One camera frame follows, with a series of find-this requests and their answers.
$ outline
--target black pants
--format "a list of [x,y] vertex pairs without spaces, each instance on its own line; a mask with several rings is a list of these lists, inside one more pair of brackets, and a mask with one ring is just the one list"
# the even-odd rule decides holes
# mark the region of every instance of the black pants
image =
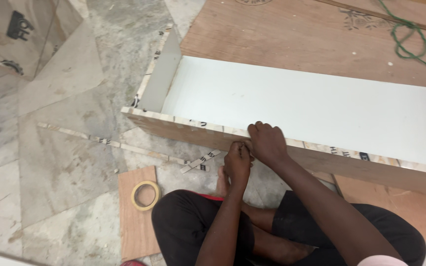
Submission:
[[[200,247],[222,201],[204,198],[187,190],[165,195],[152,210],[152,223],[168,266],[194,266]],[[426,254],[422,235],[398,215],[368,204],[352,204],[394,246],[409,266],[421,266]],[[346,265],[293,191],[287,191],[272,223],[272,234],[318,247],[294,266]],[[246,260],[254,247],[249,216],[241,212],[234,265]]]

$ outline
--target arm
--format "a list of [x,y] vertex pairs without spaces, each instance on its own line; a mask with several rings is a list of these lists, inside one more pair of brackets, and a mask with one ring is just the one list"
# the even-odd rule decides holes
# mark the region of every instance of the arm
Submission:
[[251,154],[292,188],[348,265],[355,266],[373,255],[401,260],[394,247],[363,215],[289,157],[280,128],[257,122],[249,125],[248,131],[251,140],[245,140],[245,144]]
[[233,142],[228,155],[224,157],[224,163],[224,171],[231,178],[231,186],[206,233],[196,266],[231,266],[234,262],[242,197],[250,174],[248,148],[242,142]]

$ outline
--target person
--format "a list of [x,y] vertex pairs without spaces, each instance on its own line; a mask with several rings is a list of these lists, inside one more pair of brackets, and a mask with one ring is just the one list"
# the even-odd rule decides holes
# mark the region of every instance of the person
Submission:
[[[154,206],[168,266],[250,266],[254,256],[294,266],[423,264],[425,241],[409,223],[386,209],[350,204],[321,184],[289,157],[278,127],[257,122],[248,131],[251,139],[234,142],[218,170],[221,198],[176,190]],[[254,158],[292,189],[277,209],[242,201]]]

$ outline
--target wood scrap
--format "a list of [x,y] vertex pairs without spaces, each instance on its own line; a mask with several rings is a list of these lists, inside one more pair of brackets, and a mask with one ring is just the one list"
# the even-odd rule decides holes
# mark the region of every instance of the wood scrap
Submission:
[[334,178],[347,202],[387,209],[414,226],[426,241],[426,195],[338,175]]
[[[181,50],[215,60],[426,87],[426,66],[395,54],[393,25],[315,0],[259,6],[207,0]],[[415,37],[405,42],[410,51],[421,50]]]
[[155,166],[118,175],[121,261],[160,253],[152,226],[152,209],[139,211],[131,201],[133,188],[142,181],[157,182]]
[[[382,5],[377,0],[316,0],[337,7],[351,9],[354,11],[369,14],[371,16],[400,22],[387,14]],[[408,0],[393,0],[384,3],[387,8],[397,17],[413,21],[421,29],[426,30],[426,4],[412,2]]]

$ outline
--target hand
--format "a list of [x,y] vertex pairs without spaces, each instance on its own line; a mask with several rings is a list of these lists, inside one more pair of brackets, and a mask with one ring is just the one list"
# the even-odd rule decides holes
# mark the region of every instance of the hand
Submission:
[[258,158],[269,168],[273,168],[280,161],[289,158],[284,134],[280,128],[273,128],[269,124],[257,121],[255,125],[248,126],[248,131],[251,139],[245,139],[244,144],[252,156]]
[[251,173],[252,158],[248,148],[242,142],[233,142],[230,151],[224,157],[224,171],[231,178],[233,189],[246,189]]

